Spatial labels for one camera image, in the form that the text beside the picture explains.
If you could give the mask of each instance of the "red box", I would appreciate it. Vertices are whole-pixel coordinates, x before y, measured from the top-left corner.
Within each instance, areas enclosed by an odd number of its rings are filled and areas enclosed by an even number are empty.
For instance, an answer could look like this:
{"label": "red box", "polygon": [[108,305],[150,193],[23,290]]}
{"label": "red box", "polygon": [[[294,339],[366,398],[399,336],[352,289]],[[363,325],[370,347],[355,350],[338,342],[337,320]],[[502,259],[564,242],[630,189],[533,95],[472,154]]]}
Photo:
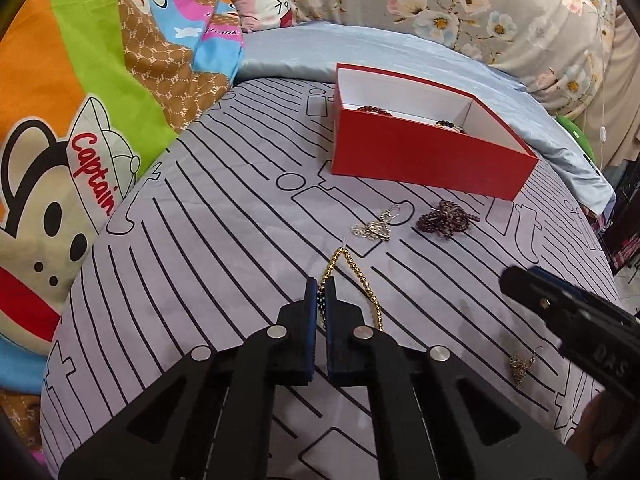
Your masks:
{"label": "red box", "polygon": [[[384,116],[358,111],[375,106]],[[435,126],[450,121],[465,133]],[[427,79],[338,64],[332,173],[513,200],[538,163],[474,95]]]}

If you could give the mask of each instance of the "monkey ear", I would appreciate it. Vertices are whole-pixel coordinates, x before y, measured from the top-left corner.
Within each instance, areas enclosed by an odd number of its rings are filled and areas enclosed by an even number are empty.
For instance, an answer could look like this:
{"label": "monkey ear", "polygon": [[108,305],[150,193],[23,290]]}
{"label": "monkey ear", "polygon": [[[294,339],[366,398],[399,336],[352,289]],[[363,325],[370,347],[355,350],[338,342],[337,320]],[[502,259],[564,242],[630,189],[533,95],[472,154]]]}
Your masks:
{"label": "monkey ear", "polygon": [[0,159],[0,185],[9,208],[33,161],[56,142],[51,128],[39,119],[26,119],[9,134]]}

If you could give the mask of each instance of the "floor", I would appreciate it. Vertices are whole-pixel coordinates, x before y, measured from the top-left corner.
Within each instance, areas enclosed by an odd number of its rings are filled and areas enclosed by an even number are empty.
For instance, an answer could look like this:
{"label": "floor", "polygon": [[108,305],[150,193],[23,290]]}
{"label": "floor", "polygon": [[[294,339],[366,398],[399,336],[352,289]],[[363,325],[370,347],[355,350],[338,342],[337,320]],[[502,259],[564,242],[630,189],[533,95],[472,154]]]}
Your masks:
{"label": "floor", "polygon": [[629,307],[628,312],[640,310],[640,270],[624,267],[615,277],[620,300]]}

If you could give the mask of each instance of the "metal rivet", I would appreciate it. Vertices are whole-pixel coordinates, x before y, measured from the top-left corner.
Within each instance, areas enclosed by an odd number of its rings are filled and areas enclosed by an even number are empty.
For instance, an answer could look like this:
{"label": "metal rivet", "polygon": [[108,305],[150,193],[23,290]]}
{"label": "metal rivet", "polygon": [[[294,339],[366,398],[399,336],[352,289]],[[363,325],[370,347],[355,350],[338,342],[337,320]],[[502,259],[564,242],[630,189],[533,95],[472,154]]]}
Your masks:
{"label": "metal rivet", "polygon": [[287,335],[287,329],[282,325],[273,325],[267,329],[267,335],[272,339],[282,339]]}
{"label": "metal rivet", "polygon": [[446,346],[434,346],[429,350],[429,357],[434,361],[446,361],[451,357],[451,352]]}
{"label": "metal rivet", "polygon": [[196,346],[191,350],[191,359],[194,361],[206,361],[211,357],[211,348],[208,346]]}
{"label": "metal rivet", "polygon": [[358,339],[371,339],[373,337],[373,329],[370,326],[357,326],[353,329],[353,335]]}

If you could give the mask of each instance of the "cartoon blanket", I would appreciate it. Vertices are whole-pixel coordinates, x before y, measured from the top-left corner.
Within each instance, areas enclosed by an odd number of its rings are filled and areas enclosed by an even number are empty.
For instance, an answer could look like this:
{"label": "cartoon blanket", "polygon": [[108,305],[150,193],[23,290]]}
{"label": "cartoon blanket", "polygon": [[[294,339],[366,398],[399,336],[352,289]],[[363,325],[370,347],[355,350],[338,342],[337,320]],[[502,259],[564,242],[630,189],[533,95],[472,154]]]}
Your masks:
{"label": "cartoon blanket", "polygon": [[27,0],[0,42],[0,387],[38,392],[92,242],[242,53],[229,0]]}

